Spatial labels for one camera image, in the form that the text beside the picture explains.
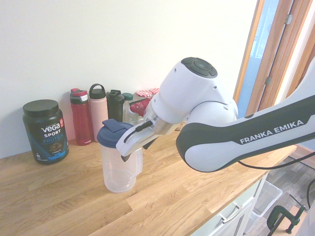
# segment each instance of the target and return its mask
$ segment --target protein powder container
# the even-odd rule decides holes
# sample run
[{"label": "protein powder container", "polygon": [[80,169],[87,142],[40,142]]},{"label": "protein powder container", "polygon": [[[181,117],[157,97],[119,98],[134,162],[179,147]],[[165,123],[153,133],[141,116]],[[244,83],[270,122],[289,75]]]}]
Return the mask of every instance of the protein powder container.
[{"label": "protein powder container", "polygon": [[54,100],[37,100],[23,106],[23,122],[35,161],[50,165],[69,153],[63,113]]}]

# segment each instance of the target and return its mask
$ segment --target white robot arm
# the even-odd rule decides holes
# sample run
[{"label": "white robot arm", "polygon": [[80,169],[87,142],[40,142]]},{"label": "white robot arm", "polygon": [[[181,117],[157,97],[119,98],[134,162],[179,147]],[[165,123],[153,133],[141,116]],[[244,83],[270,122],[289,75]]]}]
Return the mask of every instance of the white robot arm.
[{"label": "white robot arm", "polygon": [[172,132],[193,169],[213,172],[244,158],[315,138],[315,59],[296,91],[285,101],[237,119],[215,68],[199,58],[177,63],[145,111],[145,122],[128,130],[116,147],[122,156]]}]

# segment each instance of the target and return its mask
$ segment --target vega sport protein label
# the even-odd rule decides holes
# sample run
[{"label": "vega sport protein label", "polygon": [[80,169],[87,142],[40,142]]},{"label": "vega sport protein label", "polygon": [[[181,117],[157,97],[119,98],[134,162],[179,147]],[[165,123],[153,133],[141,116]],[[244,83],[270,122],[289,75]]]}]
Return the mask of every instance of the vega sport protein label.
[{"label": "vega sport protein label", "polygon": [[63,118],[57,123],[33,123],[27,129],[31,149],[38,161],[51,162],[67,155],[68,141]]}]

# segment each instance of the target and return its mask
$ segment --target black water bottle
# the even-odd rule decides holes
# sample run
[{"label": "black water bottle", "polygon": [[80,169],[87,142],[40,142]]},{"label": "black water bottle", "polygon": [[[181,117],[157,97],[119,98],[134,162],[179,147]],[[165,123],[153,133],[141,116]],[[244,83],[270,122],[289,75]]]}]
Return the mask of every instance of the black water bottle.
[{"label": "black water bottle", "polygon": [[115,119],[118,122],[123,122],[123,104],[125,97],[120,90],[110,90],[106,94],[108,118]]}]

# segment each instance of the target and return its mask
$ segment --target drawer handle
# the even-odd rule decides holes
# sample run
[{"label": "drawer handle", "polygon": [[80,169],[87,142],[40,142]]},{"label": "drawer handle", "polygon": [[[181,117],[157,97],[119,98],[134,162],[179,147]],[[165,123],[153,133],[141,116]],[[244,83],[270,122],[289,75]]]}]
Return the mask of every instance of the drawer handle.
[{"label": "drawer handle", "polygon": [[233,211],[229,218],[225,218],[223,215],[220,214],[220,216],[221,216],[221,218],[222,218],[224,224],[226,224],[227,222],[233,220],[233,219],[241,212],[243,206],[239,206],[239,205],[237,205],[237,204],[235,204],[235,205],[236,205],[235,208],[236,208],[237,210]]}]

